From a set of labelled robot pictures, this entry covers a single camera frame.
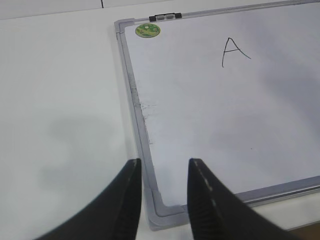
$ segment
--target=green sticker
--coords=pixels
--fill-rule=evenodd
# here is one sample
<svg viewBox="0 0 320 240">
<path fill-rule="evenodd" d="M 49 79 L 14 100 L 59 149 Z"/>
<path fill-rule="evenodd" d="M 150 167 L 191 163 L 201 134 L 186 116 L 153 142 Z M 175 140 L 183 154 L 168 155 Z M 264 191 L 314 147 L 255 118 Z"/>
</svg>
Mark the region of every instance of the green sticker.
<svg viewBox="0 0 320 240">
<path fill-rule="evenodd" d="M 135 33 L 141 38 L 154 38 L 160 33 L 160 27 L 152 23 L 145 23 L 135 29 Z"/>
</svg>

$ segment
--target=white table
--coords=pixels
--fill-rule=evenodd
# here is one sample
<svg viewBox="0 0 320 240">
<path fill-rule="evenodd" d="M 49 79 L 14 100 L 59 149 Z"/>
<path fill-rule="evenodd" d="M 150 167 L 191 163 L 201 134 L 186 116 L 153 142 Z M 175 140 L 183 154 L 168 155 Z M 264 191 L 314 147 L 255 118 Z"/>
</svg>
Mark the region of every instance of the white table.
<svg viewBox="0 0 320 240">
<path fill-rule="evenodd" d="M 263 2 L 173 0 L 0 21 L 0 239 L 51 230 L 137 157 L 115 21 Z M 320 193 L 255 209 L 296 228 L 320 220 Z M 188 225 L 150 231 L 142 207 L 137 239 L 151 238 L 192 234 Z"/>
</svg>

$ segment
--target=white surface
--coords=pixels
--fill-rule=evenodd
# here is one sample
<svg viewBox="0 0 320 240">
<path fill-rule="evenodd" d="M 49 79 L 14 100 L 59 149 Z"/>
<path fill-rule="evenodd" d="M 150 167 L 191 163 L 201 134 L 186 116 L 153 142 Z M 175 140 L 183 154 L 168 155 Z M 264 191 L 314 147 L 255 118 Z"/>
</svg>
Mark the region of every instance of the white surface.
<svg viewBox="0 0 320 240">
<path fill-rule="evenodd" d="M 234 193 L 320 176 L 320 3 L 159 22 L 125 35 L 163 202 L 188 160 Z M 226 52 L 228 38 L 242 51 Z M 226 51 L 236 49 L 229 41 Z"/>
<path fill-rule="evenodd" d="M 126 6 L 126 5 L 136 5 L 136 4 L 147 4 L 163 1 L 172 0 L 103 0 L 103 6 L 105 8 L 116 7 L 116 6 Z"/>
<path fill-rule="evenodd" d="M 101 0 L 0 0 L 0 20 L 101 7 Z"/>
<path fill-rule="evenodd" d="M 10 100 L 0 101 L 0 239 L 51 230 L 137 157 L 115 21 L 261 2 L 176 0 L 0 21 L 0 84 Z M 256 209 L 293 228 L 320 219 L 319 200 Z M 192 239 L 189 225 L 150 231 L 143 206 L 137 240 Z"/>
</svg>

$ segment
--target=whiteboard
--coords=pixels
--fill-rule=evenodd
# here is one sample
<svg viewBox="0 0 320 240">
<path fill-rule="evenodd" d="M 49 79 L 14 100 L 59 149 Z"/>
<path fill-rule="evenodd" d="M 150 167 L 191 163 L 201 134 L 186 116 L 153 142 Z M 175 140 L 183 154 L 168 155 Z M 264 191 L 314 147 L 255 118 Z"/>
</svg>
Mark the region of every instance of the whiteboard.
<svg viewBox="0 0 320 240">
<path fill-rule="evenodd" d="M 125 28 L 165 206 L 187 203 L 190 158 L 235 194 L 320 183 L 319 12 L 309 3 L 160 21 L 153 38 L 136 35 L 138 22 Z"/>
</svg>

